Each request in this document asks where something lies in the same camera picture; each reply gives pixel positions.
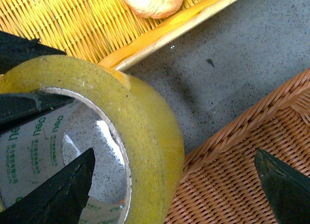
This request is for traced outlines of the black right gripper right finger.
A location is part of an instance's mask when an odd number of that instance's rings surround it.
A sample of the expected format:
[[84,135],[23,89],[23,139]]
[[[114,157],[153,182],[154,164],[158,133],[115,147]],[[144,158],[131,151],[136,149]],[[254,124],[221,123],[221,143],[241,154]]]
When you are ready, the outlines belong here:
[[254,165],[263,192],[279,224],[310,222],[310,178],[263,149]]

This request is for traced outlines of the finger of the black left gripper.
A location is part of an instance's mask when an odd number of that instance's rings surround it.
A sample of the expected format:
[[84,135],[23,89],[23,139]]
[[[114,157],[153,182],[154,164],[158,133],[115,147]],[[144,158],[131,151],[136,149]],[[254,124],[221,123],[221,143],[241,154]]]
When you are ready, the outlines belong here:
[[45,92],[5,93],[0,95],[0,126],[17,127],[49,114],[74,101],[74,98]]
[[37,38],[27,39],[0,32],[0,73],[5,74],[19,64],[46,55],[66,55],[62,50],[40,43]]

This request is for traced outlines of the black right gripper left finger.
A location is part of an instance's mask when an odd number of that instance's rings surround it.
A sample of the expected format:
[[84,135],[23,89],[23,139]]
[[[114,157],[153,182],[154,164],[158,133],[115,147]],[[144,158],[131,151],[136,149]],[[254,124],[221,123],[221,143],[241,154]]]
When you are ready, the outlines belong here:
[[87,149],[0,214],[2,224],[77,224],[89,199],[95,166]]

